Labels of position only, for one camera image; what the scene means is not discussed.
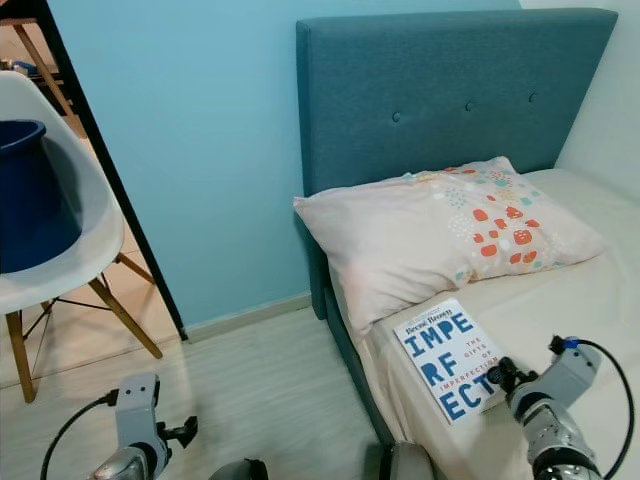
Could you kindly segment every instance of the bed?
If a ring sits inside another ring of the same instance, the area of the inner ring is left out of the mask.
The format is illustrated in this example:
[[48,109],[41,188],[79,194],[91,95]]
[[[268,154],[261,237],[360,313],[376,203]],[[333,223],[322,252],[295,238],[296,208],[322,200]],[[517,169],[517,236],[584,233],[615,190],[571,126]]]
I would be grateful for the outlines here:
[[[451,480],[529,478],[530,468],[522,432],[504,405],[454,427],[440,415],[392,331],[427,307],[454,296],[539,371],[548,365],[553,333],[594,338],[615,349],[632,385],[640,385],[640,209],[553,168],[616,19],[607,10],[553,9],[297,24],[306,196],[506,155],[609,243],[582,264],[443,292],[359,336],[325,254],[306,235],[313,308],[328,321],[380,442],[423,445]],[[571,411],[606,468],[627,422],[610,366]],[[620,478],[632,478],[634,467],[640,455],[632,451]]]

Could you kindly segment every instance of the wooden chair leg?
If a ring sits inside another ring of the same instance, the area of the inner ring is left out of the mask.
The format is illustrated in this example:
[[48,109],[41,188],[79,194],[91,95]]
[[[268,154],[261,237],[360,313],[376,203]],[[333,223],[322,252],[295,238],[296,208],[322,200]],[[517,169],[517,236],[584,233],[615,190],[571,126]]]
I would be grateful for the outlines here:
[[122,262],[123,265],[125,265],[126,267],[129,267],[131,270],[133,270],[135,273],[140,275],[151,285],[156,284],[156,281],[153,279],[153,277],[149,272],[147,272],[144,268],[142,268],[136,262],[134,262],[129,257],[127,257],[124,253],[120,252],[118,254],[118,256],[116,257],[116,262]]
[[31,370],[29,369],[27,350],[24,348],[22,319],[20,318],[19,312],[7,314],[7,326],[9,327],[11,348],[13,349],[13,356],[16,359],[16,367],[18,367],[18,376],[20,377],[20,385],[22,386],[24,401],[31,403],[34,398],[36,398],[36,395],[33,391],[33,383],[31,382]]
[[135,337],[140,340],[140,343],[144,345],[144,347],[149,350],[151,355],[156,358],[162,358],[162,352],[153,343],[144,330],[140,328],[140,325],[136,323],[136,321],[129,315],[129,313],[124,309],[124,307],[116,300],[116,298],[111,294],[109,290],[98,280],[94,278],[89,282],[89,286],[93,289],[94,292],[98,294],[98,296],[102,299],[104,303],[111,309],[111,311],[115,314],[116,317],[120,319],[122,323],[124,323],[125,327],[127,327],[131,333],[135,335]]
[[64,110],[64,113],[69,116],[70,121],[74,125],[74,130],[76,131],[76,133],[81,135],[83,130],[80,127],[79,122],[76,119],[75,114],[73,113],[73,110],[71,110],[71,105],[69,105],[67,99],[64,98],[62,91],[60,91],[60,87],[58,87],[58,84],[53,79],[51,72],[49,72],[49,69],[47,68],[47,64],[44,63],[44,60],[38,53],[36,46],[31,41],[31,38],[29,38],[27,31],[22,25],[14,25],[13,29],[18,34],[18,37],[20,37],[20,40],[24,44],[24,47],[27,49],[27,52],[29,52],[29,56],[36,63],[38,72],[40,72],[40,75],[42,75],[42,78],[44,78],[45,83],[51,89],[51,93],[53,93],[53,96],[56,97],[56,100],[58,101],[58,103],[60,103],[60,106],[62,107],[62,110]]

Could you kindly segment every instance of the teal upholstered headboard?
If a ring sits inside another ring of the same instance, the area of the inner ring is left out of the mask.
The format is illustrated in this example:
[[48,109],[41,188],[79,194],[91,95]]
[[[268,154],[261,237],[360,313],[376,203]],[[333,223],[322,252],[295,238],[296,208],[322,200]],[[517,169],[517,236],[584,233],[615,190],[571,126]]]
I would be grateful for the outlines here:
[[[298,22],[305,194],[509,157],[553,167],[617,14],[511,10]],[[324,318],[326,258],[310,240]]]

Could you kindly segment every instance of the book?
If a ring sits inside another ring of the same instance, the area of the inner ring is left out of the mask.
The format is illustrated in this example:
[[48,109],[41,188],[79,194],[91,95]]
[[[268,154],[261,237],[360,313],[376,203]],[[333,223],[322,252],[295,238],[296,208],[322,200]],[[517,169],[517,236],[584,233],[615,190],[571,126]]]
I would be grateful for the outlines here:
[[450,298],[394,329],[450,424],[504,399],[487,371],[504,351]]

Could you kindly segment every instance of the white shell chair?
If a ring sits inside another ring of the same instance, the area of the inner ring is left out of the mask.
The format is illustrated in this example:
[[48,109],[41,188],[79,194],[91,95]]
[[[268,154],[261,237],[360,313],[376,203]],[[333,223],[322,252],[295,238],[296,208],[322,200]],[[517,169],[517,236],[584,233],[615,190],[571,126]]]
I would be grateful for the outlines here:
[[63,194],[81,225],[76,242],[57,257],[32,268],[0,275],[0,314],[6,314],[13,354],[26,402],[35,398],[22,332],[23,308],[89,284],[113,313],[156,358],[162,353],[98,277],[122,261],[147,280],[144,270],[120,254],[122,213],[102,170],[82,142],[36,86],[15,72],[0,72],[0,120],[40,120],[47,127],[43,145]]

